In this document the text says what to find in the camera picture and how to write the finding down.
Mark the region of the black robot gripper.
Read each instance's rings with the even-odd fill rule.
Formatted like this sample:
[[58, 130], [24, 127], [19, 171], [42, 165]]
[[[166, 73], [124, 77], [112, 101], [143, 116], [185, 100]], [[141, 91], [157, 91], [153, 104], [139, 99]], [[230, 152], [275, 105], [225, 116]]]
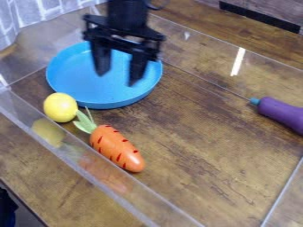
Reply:
[[95, 71], [103, 76], [111, 68], [111, 50], [130, 53], [130, 82], [143, 77], [149, 60], [157, 60], [166, 37], [147, 25], [149, 10], [159, 11], [153, 0], [110, 0], [107, 16], [86, 14], [84, 39], [90, 41]]

